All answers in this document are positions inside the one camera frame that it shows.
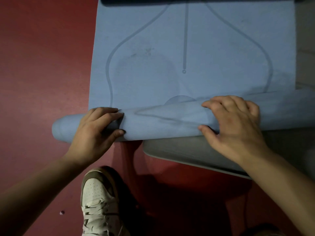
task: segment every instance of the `rolled yoga mat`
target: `rolled yoga mat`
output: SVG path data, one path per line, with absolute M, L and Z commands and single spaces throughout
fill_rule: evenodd
M 315 127 L 313 91 L 277 91 L 242 97 L 259 105 L 260 127 L 263 131 Z M 112 122 L 106 130 L 124 129 L 126 134 L 120 141 L 199 136 L 201 132 L 197 127 L 200 124 L 218 131 L 218 122 L 211 110 L 201 106 L 201 103 L 209 98 L 194 102 L 122 109 L 120 112 L 124 113 L 123 119 Z M 71 143 L 83 116 L 84 114 L 68 115 L 54 122 L 54 138 Z

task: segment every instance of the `person's right arm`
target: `person's right arm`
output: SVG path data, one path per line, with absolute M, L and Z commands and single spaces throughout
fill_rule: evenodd
M 314 235 L 315 183 L 266 145 L 259 107 L 237 96 L 216 96 L 202 106 L 212 110 L 220 126 L 219 135 L 199 126 L 211 147 L 239 164 L 304 235 Z

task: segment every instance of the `person's left hand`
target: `person's left hand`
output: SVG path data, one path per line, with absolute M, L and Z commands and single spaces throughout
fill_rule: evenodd
M 113 142 L 124 135 L 121 129 L 113 131 L 110 135 L 102 133 L 108 124 L 124 115 L 117 111 L 117 108 L 90 109 L 81 119 L 65 157 L 86 167 L 104 155 Z

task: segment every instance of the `curved line on mat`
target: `curved line on mat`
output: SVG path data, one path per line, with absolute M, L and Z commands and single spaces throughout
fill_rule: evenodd
M 230 22 L 228 22 L 226 19 L 224 19 L 222 16 L 220 16 L 208 3 L 204 3 L 206 7 L 212 12 L 215 17 L 217 17 L 220 21 L 222 21 L 224 24 L 226 24 L 228 27 L 232 28 L 234 31 L 236 31 L 238 34 L 243 36 L 244 38 L 248 39 L 250 42 L 252 42 L 254 45 L 256 45 L 264 54 L 267 64 L 268 64 L 268 78 L 266 86 L 264 87 L 264 93 L 267 92 L 268 88 L 270 87 L 271 80 L 273 78 L 273 63 L 270 59 L 269 54 L 267 51 L 254 39 L 252 39 L 250 36 L 246 35 L 244 32 L 236 28 L 234 25 L 232 25 Z
M 170 6 L 171 3 L 167 4 L 164 9 L 162 11 L 159 12 L 159 14 L 157 14 L 153 19 L 151 19 L 148 23 L 146 23 L 143 27 L 140 27 L 138 30 L 136 30 L 134 33 L 132 33 L 131 35 L 129 35 L 128 37 L 126 37 L 123 41 L 121 41 L 118 45 L 116 45 L 116 47 L 111 51 L 111 53 L 109 54 L 107 60 L 106 60 L 106 66 L 105 66 L 105 75 L 106 75 L 106 79 L 107 79 L 107 83 L 108 83 L 108 88 L 109 88 L 109 92 L 111 94 L 111 102 L 109 107 L 112 107 L 113 105 L 113 89 L 112 89 L 112 83 L 111 83 L 111 79 L 109 78 L 109 65 L 111 63 L 111 60 L 115 54 L 115 52 L 124 44 L 126 43 L 128 40 L 130 40 L 132 37 L 136 36 L 137 34 L 139 34 L 141 31 L 143 31 L 145 28 L 147 28 L 149 25 L 151 25 L 153 22 L 155 22 L 161 15 L 163 15 L 163 13 L 167 10 L 167 8 Z

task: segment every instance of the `sneaker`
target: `sneaker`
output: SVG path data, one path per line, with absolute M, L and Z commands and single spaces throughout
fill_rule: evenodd
M 106 167 L 90 170 L 81 186 L 82 236 L 130 236 L 120 219 L 118 206 L 117 185 L 110 172 Z

